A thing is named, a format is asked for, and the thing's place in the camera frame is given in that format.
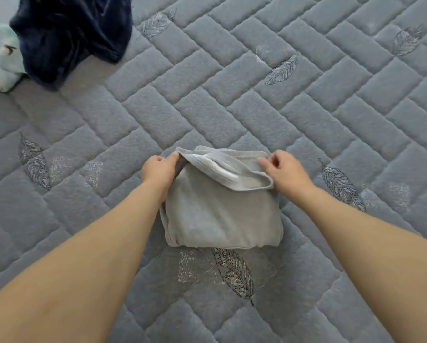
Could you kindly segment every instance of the skin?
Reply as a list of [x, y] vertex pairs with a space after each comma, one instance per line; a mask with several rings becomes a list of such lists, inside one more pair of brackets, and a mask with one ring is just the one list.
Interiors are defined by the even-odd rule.
[[[0, 343], [105, 341], [178, 158], [148, 159], [142, 184], [123, 202], [0, 291]], [[319, 227], [395, 342], [427, 343], [427, 240], [332, 198], [288, 153], [259, 163]]]

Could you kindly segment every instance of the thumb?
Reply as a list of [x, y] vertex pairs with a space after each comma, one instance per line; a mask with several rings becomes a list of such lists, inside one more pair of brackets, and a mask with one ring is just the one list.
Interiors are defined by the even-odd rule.
[[167, 161], [169, 164], [175, 166], [177, 161], [179, 160], [180, 154], [177, 152], [173, 152], [171, 155], [169, 155], [165, 161]]
[[267, 160], [266, 158], [259, 158], [258, 164], [262, 167], [264, 172], [266, 172], [268, 175], [272, 176], [272, 174], [277, 171], [277, 167], [274, 166], [272, 162]]

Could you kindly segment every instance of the dark blanket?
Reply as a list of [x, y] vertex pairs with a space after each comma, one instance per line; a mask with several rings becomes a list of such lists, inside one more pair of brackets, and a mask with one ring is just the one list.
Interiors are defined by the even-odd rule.
[[10, 26], [27, 74], [57, 89], [90, 54], [121, 60], [132, 32], [131, 0], [20, 0]]

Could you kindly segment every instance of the blue object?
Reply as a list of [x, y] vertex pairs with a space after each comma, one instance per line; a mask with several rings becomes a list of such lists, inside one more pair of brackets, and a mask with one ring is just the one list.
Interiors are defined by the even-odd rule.
[[9, 25], [26, 73], [56, 90], [90, 54], [121, 60], [132, 33], [131, 0], [20, 0]]

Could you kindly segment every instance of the feather pattern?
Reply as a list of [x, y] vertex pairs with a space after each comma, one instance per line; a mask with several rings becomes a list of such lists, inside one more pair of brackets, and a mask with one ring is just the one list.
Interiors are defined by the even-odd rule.
[[176, 15], [177, 9], [168, 10], [166, 12], [158, 12], [150, 19], [144, 21], [140, 26], [139, 30], [142, 36], [146, 39], [155, 37], [166, 30], [171, 21]]
[[212, 248], [223, 281], [241, 298], [250, 300], [254, 294], [253, 279], [244, 259], [231, 249]]
[[18, 146], [18, 156], [20, 157], [21, 163], [25, 164], [33, 157], [42, 153], [42, 148], [39, 144], [29, 141], [27, 138], [20, 134], [20, 144]]
[[422, 37], [422, 25], [406, 28], [396, 35], [393, 40], [392, 53], [398, 57], [409, 54], [418, 46]]
[[284, 82], [294, 72], [297, 66], [297, 54], [292, 55], [289, 59], [279, 62], [266, 76], [264, 86], [270, 86], [277, 82]]
[[40, 185], [46, 190], [51, 189], [50, 173], [43, 154], [39, 154], [26, 163], [25, 173], [33, 183]]
[[354, 184], [341, 170], [337, 168], [327, 167], [323, 165], [321, 159], [318, 159], [323, 166], [321, 176], [326, 183], [326, 186], [331, 190], [332, 195], [362, 212], [366, 211], [364, 202], [359, 197]]

